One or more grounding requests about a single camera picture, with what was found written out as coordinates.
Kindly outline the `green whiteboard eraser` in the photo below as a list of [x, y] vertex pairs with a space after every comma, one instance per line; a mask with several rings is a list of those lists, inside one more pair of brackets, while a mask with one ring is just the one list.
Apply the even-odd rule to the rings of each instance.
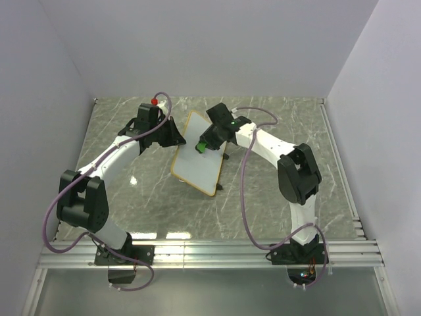
[[203, 154], [205, 152], [207, 148], [207, 143], [206, 142], [199, 142], [196, 146], [195, 146], [195, 150], [200, 153]]

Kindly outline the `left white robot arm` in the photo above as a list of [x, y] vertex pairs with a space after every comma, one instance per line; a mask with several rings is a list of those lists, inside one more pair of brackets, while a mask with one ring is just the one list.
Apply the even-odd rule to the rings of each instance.
[[119, 172], [153, 143], [161, 147], [184, 145], [174, 119], [152, 127], [133, 118], [118, 133], [98, 158], [78, 171], [66, 171], [60, 179], [61, 198], [57, 202], [57, 218], [86, 232], [110, 248], [110, 257], [119, 265], [129, 263], [133, 257], [131, 235], [120, 228], [109, 215], [107, 186]]

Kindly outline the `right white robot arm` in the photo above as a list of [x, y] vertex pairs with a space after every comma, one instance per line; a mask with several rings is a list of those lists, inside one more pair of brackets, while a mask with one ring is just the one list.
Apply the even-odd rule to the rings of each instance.
[[314, 253], [310, 244], [317, 235], [314, 224], [315, 202], [322, 181], [316, 159], [309, 145], [285, 142], [261, 129], [246, 117], [240, 116], [225, 123], [212, 123], [199, 137], [195, 149], [199, 153], [216, 151], [224, 142], [256, 153], [271, 165], [278, 174], [281, 195], [289, 202], [292, 231], [296, 242], [290, 254], [298, 263], [307, 262]]

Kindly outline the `white board with orange frame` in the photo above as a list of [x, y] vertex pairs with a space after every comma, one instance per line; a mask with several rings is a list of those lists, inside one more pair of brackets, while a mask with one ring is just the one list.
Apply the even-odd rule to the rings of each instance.
[[178, 146], [170, 170], [176, 178], [212, 197], [217, 191], [226, 143], [216, 151], [206, 149], [199, 153], [195, 149], [200, 135], [210, 126], [209, 119], [190, 111], [182, 132], [186, 144]]

